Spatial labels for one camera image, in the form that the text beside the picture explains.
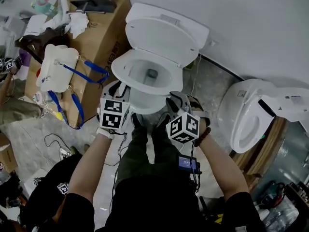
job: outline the bottle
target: bottle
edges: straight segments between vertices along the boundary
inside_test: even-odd
[[[35,3],[31,4],[31,7],[34,8],[35,11],[51,18],[57,14],[57,8],[49,3],[48,0],[37,0]]]
[[[61,93],[55,93],[57,95],[58,100],[61,100],[62,95]],[[48,102],[54,103],[51,96],[48,94],[48,92],[38,91],[33,96],[32,100],[36,102],[39,105],[46,104]]]

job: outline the brown box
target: brown box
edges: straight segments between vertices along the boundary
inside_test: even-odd
[[[14,171],[17,167],[11,142],[3,133],[0,133],[0,163],[3,164],[8,173]]]
[[[131,4],[129,0],[115,1],[117,8],[114,13],[87,13],[89,24],[85,32],[76,39],[72,39],[72,35],[69,33],[70,47],[75,48],[83,58],[110,71],[110,77],[103,85],[88,83],[80,76],[73,75],[70,84],[82,104],[85,121],[97,114],[103,87],[116,80],[111,71],[112,61],[128,51],[130,47],[126,38],[125,26],[126,15],[131,8]],[[70,3],[70,11],[75,11],[75,9],[76,7]],[[37,79],[36,72],[40,67],[41,65],[32,58],[25,88],[25,95],[31,100],[39,90],[35,83]],[[81,61],[78,61],[76,70],[87,75],[92,80],[102,78],[100,73],[91,70]],[[60,105],[66,113],[69,124],[74,128],[78,127],[82,120],[69,90],[62,93]],[[49,104],[44,105],[44,107],[53,114],[58,112],[55,105]]]

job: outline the toilet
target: toilet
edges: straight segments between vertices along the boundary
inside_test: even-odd
[[[249,79],[233,84],[218,110],[218,124],[237,153],[251,149],[275,116],[290,122],[309,118],[309,90],[276,87],[268,81]]]
[[[131,110],[152,114],[171,91],[182,91],[183,68],[206,43],[209,29],[168,10],[134,3],[126,17],[132,49],[112,62],[113,74],[130,87]]]

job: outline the wristband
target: wristband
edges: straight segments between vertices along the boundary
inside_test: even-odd
[[[112,140],[115,137],[114,134],[110,134],[107,130],[104,130],[100,127],[97,129],[97,134],[102,134],[102,135],[104,135],[104,136],[106,136],[106,137],[108,137],[109,139],[112,139]]]

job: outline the person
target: person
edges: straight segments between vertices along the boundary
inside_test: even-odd
[[[19,222],[9,220],[0,212],[0,231],[31,232],[54,216],[65,199],[67,185],[82,155],[75,147],[70,148],[71,156],[58,162],[44,178],[40,178],[35,190],[25,205],[20,206]]]
[[[198,103],[193,109],[200,108]],[[265,231],[243,174],[213,138],[205,133],[209,132],[205,119],[200,121],[199,147],[224,194],[225,211],[221,225],[205,221],[195,195],[196,186],[192,185],[188,174],[178,169],[179,151],[168,139],[165,130],[169,117],[163,118],[152,131],[154,164],[149,163],[146,154],[145,121],[136,114],[132,115],[132,121],[135,128],[132,141],[117,169],[112,210],[105,227],[97,232],[123,229]],[[54,215],[39,226],[39,232],[94,231],[94,194],[110,145],[111,139],[107,136],[98,134],[95,137],[70,178],[68,194]]]
[[[7,97],[8,89],[11,83],[13,76],[18,72],[18,68],[13,66],[10,68],[9,73],[4,77],[3,82],[0,86],[0,125],[9,124],[15,121],[20,121],[27,118],[40,118],[42,114],[42,109],[37,104],[19,100],[15,97]],[[11,96],[21,97],[21,94],[18,94],[18,86],[21,86],[24,89],[24,82],[18,82],[14,80],[15,94],[10,94]]]

